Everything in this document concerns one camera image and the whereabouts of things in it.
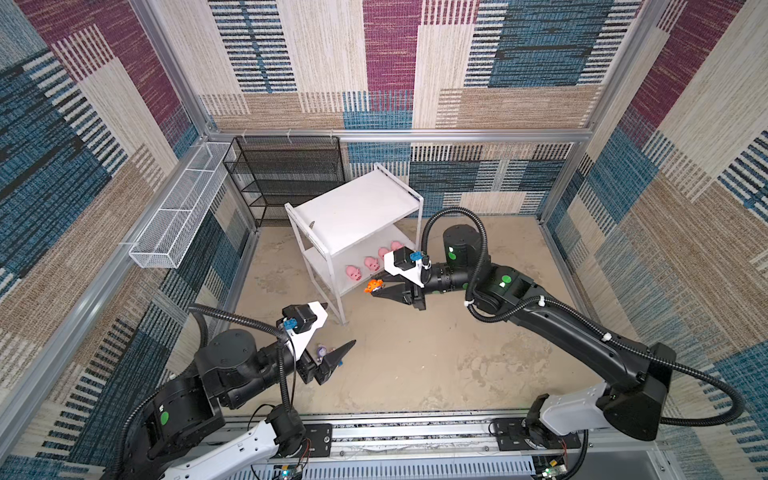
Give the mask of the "orange crab Doraemon figure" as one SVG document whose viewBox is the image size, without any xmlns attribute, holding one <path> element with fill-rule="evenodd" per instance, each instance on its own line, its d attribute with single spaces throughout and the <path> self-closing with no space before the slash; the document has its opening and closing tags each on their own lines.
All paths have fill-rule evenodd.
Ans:
<svg viewBox="0 0 768 480">
<path fill-rule="evenodd" d="M 364 292 L 365 293 L 373 293 L 373 292 L 381 289 L 383 287 L 383 285 L 384 285 L 384 282 L 381 279 L 372 279 L 372 280 L 370 280 L 367 283 L 367 285 L 366 285 L 366 287 L 364 289 Z"/>
</svg>

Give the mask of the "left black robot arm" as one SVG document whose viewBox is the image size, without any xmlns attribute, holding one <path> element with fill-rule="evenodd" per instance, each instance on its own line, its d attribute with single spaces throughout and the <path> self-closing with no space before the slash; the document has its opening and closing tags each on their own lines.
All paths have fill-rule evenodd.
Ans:
<svg viewBox="0 0 768 480">
<path fill-rule="evenodd" d="M 327 319 L 321 302 L 289 305 L 273 325 L 197 303 L 189 311 L 200 332 L 193 360 L 127 416 L 103 478 L 225 478 L 274 457 L 290 463 L 277 478 L 300 478 L 312 456 L 327 455 L 331 431 L 308 432 L 293 402 L 294 381 L 326 383 L 355 343 L 321 359 L 308 352 Z M 203 456 L 185 458 L 225 426 L 224 410 L 236 410 L 274 385 L 281 400 L 265 419 Z"/>
</svg>

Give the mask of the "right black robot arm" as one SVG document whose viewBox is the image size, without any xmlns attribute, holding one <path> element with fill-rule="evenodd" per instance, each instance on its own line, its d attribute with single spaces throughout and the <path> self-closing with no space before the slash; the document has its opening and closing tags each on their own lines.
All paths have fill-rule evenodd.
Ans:
<svg viewBox="0 0 768 480">
<path fill-rule="evenodd" d="M 613 428 L 653 441 L 662 425 L 713 427 L 738 419 L 743 396 L 731 385 L 680 364 L 670 347 L 631 341 L 551 296 L 520 271 L 491 260 L 482 220 L 463 207 L 431 217 L 416 249 L 401 247 L 384 256 L 384 267 L 366 290 L 417 310 L 432 293 L 461 292 L 463 305 L 484 324 L 509 322 L 533 332 L 587 366 L 601 379 L 568 395 L 542 394 L 528 410 L 525 427 L 535 444 L 577 431 Z M 675 373 L 724 393 L 730 407 L 703 418 L 667 417 L 663 410 Z"/>
</svg>

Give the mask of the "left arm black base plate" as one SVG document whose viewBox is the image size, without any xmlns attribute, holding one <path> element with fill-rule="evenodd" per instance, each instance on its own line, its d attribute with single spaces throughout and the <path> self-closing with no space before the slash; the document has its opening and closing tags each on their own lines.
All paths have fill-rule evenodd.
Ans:
<svg viewBox="0 0 768 480">
<path fill-rule="evenodd" d="M 305 431 L 282 443 L 277 442 L 277 434 L 272 426 L 260 422 L 246 435 L 245 451 L 253 454 L 256 461 L 267 459 L 299 457 L 327 458 L 331 454 L 333 426 L 330 423 L 309 423 Z"/>
</svg>

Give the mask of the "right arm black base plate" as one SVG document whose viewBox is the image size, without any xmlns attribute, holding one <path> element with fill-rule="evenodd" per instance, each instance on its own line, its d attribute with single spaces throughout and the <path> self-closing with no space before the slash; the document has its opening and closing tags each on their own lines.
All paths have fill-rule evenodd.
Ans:
<svg viewBox="0 0 768 480">
<path fill-rule="evenodd" d="M 500 451 L 558 450 L 570 453 L 582 447 L 577 433 L 557 436 L 535 423 L 529 427 L 522 417 L 493 419 L 488 433 L 496 440 Z"/>
</svg>

